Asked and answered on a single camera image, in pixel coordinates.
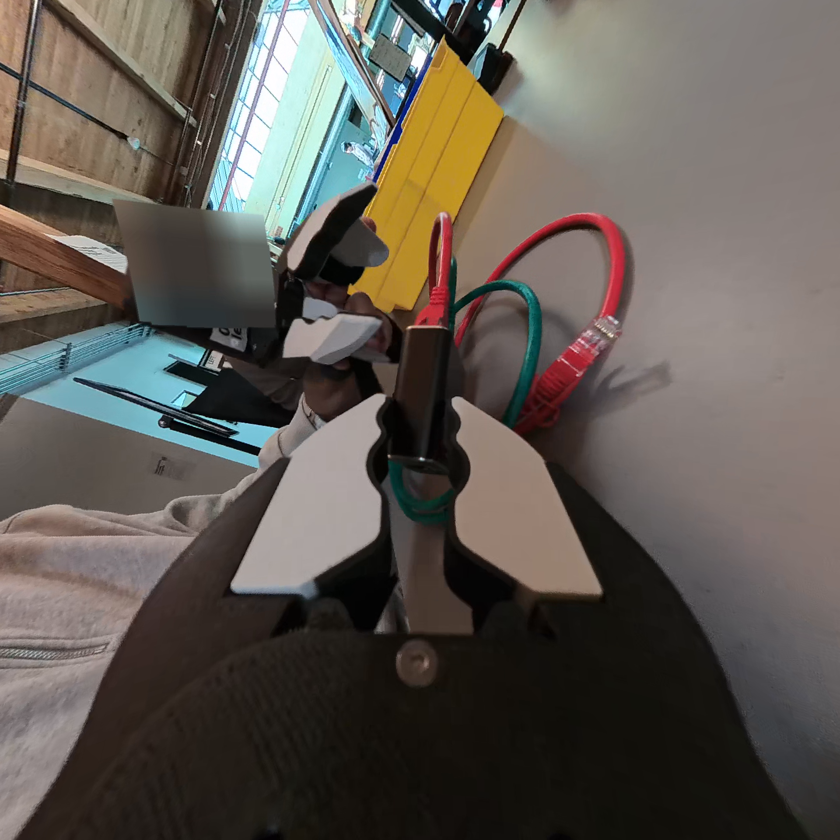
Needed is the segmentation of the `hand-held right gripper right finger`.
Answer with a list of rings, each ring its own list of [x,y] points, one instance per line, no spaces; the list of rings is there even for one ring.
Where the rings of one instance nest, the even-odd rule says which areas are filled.
[[[455,453],[465,461],[455,546],[525,599],[600,599],[602,585],[543,458],[465,398],[454,397],[451,407]]]

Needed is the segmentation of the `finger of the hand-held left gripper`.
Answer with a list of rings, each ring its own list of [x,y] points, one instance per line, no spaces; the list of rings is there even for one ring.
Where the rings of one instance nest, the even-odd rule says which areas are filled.
[[[379,318],[355,313],[315,320],[296,318],[282,344],[282,358],[335,364],[364,348],[381,325]]]
[[[376,184],[359,184],[313,211],[287,243],[292,277],[359,277],[379,265],[379,237],[364,222]]]

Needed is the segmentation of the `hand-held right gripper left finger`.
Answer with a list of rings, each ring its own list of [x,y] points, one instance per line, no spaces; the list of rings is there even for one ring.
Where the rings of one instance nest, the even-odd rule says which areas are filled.
[[[390,405],[374,394],[295,449],[231,582],[237,595],[336,596],[392,578],[390,522],[375,463]]]

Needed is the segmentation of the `black network adapter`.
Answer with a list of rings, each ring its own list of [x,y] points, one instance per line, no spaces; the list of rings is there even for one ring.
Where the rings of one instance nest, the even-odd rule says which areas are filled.
[[[452,332],[444,325],[416,324],[403,335],[391,409],[388,457],[421,474],[448,472],[445,442],[452,391]]]

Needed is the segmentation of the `large yellow plastic bin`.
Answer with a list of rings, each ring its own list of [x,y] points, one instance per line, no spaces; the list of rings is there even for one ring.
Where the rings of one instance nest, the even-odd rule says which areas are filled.
[[[365,211],[390,255],[353,288],[378,309],[415,307],[427,281],[434,220],[442,212],[457,217],[502,120],[467,65],[440,45]]]

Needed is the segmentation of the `person's left forearm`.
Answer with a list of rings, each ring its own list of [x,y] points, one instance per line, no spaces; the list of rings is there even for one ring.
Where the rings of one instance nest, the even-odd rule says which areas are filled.
[[[262,445],[258,455],[259,470],[269,468],[280,459],[290,458],[317,431],[303,415],[299,402],[289,423],[273,433]]]

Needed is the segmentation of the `person's left hand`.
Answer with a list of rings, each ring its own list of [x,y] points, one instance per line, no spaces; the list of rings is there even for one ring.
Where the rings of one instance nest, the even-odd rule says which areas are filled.
[[[403,331],[391,316],[378,309],[373,300],[363,291],[350,292],[325,280],[306,283],[310,298],[328,301],[338,309],[368,317],[377,317],[381,326],[366,347],[377,354],[389,354],[396,348]],[[303,399],[308,410],[328,422],[359,404],[363,397],[356,379],[353,365],[356,362],[347,357],[331,366],[310,363],[303,376]]]

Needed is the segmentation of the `blue plastic bin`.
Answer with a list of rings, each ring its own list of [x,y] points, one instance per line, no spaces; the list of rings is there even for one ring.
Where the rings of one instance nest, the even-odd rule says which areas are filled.
[[[392,151],[392,148],[396,145],[399,139],[401,139],[404,124],[407,119],[407,114],[410,108],[412,107],[415,98],[417,97],[419,89],[422,86],[425,76],[427,74],[428,68],[432,64],[432,60],[432,55],[427,56],[421,69],[417,72],[416,76],[410,80],[411,85],[407,89],[407,93],[402,101],[402,104],[395,118],[395,127],[388,135],[385,141],[384,148],[376,160],[372,178],[373,183],[378,183],[381,175],[383,174],[385,164],[387,163],[387,159],[390,152]]]

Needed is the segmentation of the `paper covered board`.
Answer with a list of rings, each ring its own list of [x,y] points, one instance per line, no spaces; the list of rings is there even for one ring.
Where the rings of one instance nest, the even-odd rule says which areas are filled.
[[[309,1],[311,11],[327,41],[346,87],[362,112],[380,148],[393,131],[396,120],[382,91],[376,87],[361,49],[345,32],[339,16],[329,1]]]

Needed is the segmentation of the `wooden beam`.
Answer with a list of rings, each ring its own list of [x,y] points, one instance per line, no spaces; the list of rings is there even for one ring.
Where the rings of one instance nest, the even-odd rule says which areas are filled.
[[[130,279],[57,239],[51,227],[1,206],[1,259],[60,286],[136,312]]]

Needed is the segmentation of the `small black box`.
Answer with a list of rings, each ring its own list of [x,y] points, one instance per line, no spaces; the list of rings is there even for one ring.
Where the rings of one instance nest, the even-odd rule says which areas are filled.
[[[514,63],[510,52],[489,43],[476,52],[469,63],[469,70],[479,86],[494,96]]]

